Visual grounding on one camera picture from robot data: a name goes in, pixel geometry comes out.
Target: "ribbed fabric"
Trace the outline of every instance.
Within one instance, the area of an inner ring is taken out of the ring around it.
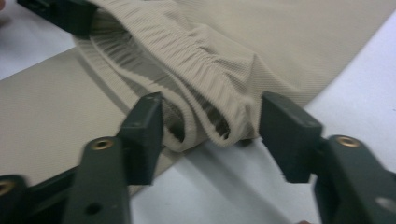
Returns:
[[[207,137],[226,147],[257,136],[263,91],[306,104],[396,6],[368,0],[90,1],[101,10],[90,39],[76,39],[81,53],[103,80],[123,80],[119,90],[110,88],[127,105],[145,93],[163,93],[163,142],[175,151]]]

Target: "white surface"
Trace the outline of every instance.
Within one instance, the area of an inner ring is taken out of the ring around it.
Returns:
[[[0,12],[0,24],[0,78],[73,46],[68,34],[10,1]],[[395,37],[393,15],[343,74],[307,106],[325,125],[325,136],[359,138],[394,172]],[[230,148],[206,143],[131,204],[137,224],[319,223],[310,188],[285,183],[259,140]]]

